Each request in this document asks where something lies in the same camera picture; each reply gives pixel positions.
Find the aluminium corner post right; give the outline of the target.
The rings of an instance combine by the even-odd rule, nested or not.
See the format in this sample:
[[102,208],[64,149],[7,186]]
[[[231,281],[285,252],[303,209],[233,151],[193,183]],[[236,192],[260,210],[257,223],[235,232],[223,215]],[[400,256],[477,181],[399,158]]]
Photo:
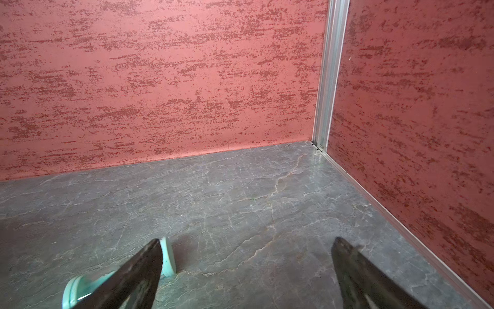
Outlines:
[[312,143],[327,153],[350,0],[330,1]]

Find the teal hourglass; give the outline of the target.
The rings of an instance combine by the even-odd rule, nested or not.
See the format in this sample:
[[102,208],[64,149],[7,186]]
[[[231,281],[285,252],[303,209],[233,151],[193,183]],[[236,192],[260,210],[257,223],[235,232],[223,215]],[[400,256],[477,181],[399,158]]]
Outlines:
[[62,307],[152,308],[160,280],[175,275],[172,243],[168,238],[155,238],[118,269],[70,279]]

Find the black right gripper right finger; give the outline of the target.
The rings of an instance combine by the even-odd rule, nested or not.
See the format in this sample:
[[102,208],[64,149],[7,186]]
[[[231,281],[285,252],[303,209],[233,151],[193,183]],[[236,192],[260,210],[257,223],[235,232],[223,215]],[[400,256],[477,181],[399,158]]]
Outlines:
[[346,239],[337,237],[331,248],[344,308],[424,308]]

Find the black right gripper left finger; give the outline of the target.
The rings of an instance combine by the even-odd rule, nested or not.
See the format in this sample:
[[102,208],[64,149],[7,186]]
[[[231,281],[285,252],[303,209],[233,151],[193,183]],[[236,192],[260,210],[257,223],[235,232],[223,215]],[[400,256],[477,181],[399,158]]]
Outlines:
[[152,308],[162,262],[160,241],[152,239],[75,308]]

